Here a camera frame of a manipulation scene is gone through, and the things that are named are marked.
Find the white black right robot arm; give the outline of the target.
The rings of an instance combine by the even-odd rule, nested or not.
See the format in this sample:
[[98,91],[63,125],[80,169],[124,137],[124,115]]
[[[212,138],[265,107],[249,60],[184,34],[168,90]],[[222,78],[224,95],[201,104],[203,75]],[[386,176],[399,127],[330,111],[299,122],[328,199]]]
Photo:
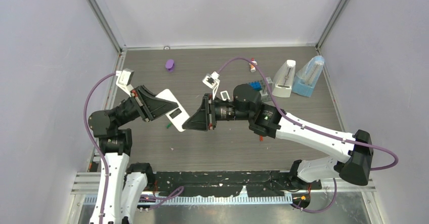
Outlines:
[[261,95],[248,84],[234,88],[232,100],[205,94],[200,108],[183,129],[208,131],[219,121],[245,120],[249,129],[262,137],[289,140],[327,154],[316,160],[296,160],[290,169],[289,183],[296,189],[307,183],[339,177],[358,186],[369,182],[373,150],[370,133],[346,133],[303,121],[284,110],[263,103]]

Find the slim white remote control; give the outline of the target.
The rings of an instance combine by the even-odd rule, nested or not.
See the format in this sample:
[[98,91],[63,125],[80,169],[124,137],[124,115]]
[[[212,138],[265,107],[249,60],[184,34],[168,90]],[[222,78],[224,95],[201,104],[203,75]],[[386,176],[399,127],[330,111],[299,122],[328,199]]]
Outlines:
[[230,101],[230,96],[228,91],[221,91],[220,95],[223,101]]

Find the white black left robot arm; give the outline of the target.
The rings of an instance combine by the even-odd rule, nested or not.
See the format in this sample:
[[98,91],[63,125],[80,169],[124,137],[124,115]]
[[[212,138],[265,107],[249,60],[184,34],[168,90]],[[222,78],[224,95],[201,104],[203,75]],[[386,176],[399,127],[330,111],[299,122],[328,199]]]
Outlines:
[[175,111],[179,114],[173,119],[183,123],[187,115],[169,89],[158,94],[143,85],[127,90],[126,99],[112,109],[93,112],[85,124],[100,153],[102,172],[90,223],[134,223],[142,192],[154,187],[149,163],[129,164],[132,130],[123,125],[136,119],[154,121]]

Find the white remote with red keypad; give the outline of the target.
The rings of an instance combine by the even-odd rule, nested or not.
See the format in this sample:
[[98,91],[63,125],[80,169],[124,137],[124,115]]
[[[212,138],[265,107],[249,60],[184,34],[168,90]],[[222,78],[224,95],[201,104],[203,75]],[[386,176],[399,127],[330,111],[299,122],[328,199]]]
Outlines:
[[169,111],[166,116],[179,132],[184,132],[185,129],[183,128],[183,124],[190,118],[190,115],[187,113],[182,104],[169,89],[164,89],[159,94],[157,94],[156,97],[175,102],[177,104],[177,106]]

